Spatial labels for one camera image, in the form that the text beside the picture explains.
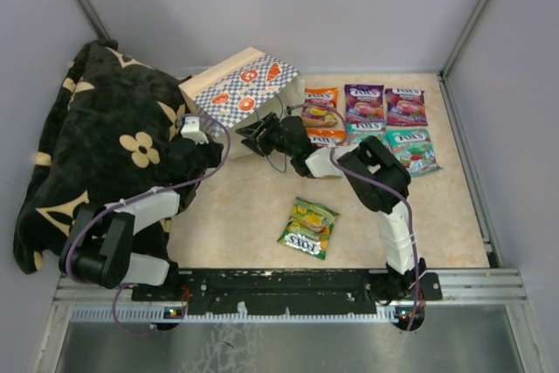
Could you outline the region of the green Fox's candy packet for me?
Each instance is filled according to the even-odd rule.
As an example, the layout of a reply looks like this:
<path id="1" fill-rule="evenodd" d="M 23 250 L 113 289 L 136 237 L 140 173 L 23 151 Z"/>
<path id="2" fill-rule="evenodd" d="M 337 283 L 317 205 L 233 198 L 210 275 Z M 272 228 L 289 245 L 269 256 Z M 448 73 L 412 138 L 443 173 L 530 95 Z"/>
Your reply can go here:
<path id="1" fill-rule="evenodd" d="M 323 204 L 296 197 L 286 227 L 277 242 L 325 260 L 339 216 L 337 211 Z"/>

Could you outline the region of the teal Fox's candy packet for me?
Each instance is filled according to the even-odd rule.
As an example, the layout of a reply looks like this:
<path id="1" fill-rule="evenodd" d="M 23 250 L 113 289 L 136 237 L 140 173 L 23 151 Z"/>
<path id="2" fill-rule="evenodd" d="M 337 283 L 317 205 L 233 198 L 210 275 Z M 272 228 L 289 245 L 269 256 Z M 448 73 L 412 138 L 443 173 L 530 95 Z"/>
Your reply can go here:
<path id="1" fill-rule="evenodd" d="M 427 129 L 400 129 L 385 135 L 391 153 L 410 176 L 422 176 L 441 169 Z"/>
<path id="2" fill-rule="evenodd" d="M 387 145 L 385 140 L 386 127 L 383 122 L 359 122 L 348 123 L 346 125 L 346 144 L 358 144 L 368 137 L 375 137 L 384 146 Z"/>

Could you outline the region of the orange Fox's candy packet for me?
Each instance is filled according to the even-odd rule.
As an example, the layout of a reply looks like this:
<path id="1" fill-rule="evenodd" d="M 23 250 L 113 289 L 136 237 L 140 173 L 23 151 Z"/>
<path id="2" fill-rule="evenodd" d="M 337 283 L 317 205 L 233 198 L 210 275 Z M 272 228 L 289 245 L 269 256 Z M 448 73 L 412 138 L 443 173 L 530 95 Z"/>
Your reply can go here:
<path id="1" fill-rule="evenodd" d="M 337 124 L 338 88 L 306 88 L 301 112 L 306 128 L 333 128 Z"/>
<path id="2" fill-rule="evenodd" d="M 318 179 L 340 178 L 342 172 L 330 161 L 330 149 L 345 142 L 345 133 L 341 130 L 308 128 L 307 136 L 310 142 L 318 147 L 306 159 L 311 175 Z"/>

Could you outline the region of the pink Fox's candy packet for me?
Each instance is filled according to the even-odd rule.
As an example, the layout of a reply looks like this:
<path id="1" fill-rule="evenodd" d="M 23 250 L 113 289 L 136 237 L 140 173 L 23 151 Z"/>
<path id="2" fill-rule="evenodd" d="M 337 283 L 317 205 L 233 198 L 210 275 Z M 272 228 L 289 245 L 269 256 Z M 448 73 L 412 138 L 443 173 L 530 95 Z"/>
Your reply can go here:
<path id="1" fill-rule="evenodd" d="M 385 122 L 383 92 L 384 85 L 346 84 L 346 122 Z"/>

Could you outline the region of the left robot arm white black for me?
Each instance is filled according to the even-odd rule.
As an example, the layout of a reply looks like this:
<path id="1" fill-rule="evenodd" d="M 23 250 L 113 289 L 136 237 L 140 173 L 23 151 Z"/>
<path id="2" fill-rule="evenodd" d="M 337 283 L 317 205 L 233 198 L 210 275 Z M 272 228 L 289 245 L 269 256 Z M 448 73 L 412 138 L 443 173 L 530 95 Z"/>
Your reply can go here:
<path id="1" fill-rule="evenodd" d="M 182 138 L 171 149 L 170 161 L 174 169 L 190 177 L 188 180 L 153 187 L 102 207 L 86 205 L 79 211 L 59 256 L 59 270 L 75 282 L 106 289 L 147 285 L 163 300 L 177 297 L 182 280 L 170 272 L 171 263 L 134 252 L 134 236 L 186 210 L 199 184 L 217 174 L 230 150 L 230 143 L 196 144 Z"/>

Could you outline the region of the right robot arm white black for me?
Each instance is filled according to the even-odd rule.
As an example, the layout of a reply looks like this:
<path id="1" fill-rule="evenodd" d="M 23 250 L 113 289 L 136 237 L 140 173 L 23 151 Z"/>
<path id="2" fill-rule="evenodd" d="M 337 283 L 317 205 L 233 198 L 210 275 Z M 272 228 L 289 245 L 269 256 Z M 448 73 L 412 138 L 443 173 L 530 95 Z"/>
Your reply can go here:
<path id="1" fill-rule="evenodd" d="M 380 219 L 392 295 L 421 301 L 425 262 L 418 254 L 407 200 L 411 175 L 377 137 L 371 135 L 351 145 L 319 146 L 311 141 L 299 116 L 281 120 L 274 113 L 235 132 L 258 155 L 278 151 L 289 157 L 300 176 L 345 176 L 359 202 Z"/>

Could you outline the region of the blue checkered paper bag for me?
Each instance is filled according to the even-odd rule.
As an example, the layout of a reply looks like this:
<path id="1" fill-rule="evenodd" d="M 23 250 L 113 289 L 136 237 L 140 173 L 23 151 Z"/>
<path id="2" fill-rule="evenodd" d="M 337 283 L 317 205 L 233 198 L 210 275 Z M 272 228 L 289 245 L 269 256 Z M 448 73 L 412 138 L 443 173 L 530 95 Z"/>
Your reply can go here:
<path id="1" fill-rule="evenodd" d="M 254 123 L 258 117 L 276 114 L 304 101 L 305 82 L 287 62 L 248 47 L 221 63 L 179 84 L 184 100 L 194 114 L 206 114 L 221 122 L 201 122 L 216 142 L 231 136 L 228 157 L 236 159 L 252 152 L 241 144 L 235 130 Z"/>

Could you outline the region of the purple Fox's candy packet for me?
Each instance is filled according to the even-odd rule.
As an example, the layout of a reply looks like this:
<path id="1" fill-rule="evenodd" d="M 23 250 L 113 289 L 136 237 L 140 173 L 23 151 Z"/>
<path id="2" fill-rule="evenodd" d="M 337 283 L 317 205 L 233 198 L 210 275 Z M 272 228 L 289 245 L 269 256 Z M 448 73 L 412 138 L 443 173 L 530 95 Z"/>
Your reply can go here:
<path id="1" fill-rule="evenodd" d="M 388 88 L 386 122 L 392 127 L 427 127 L 424 90 Z"/>

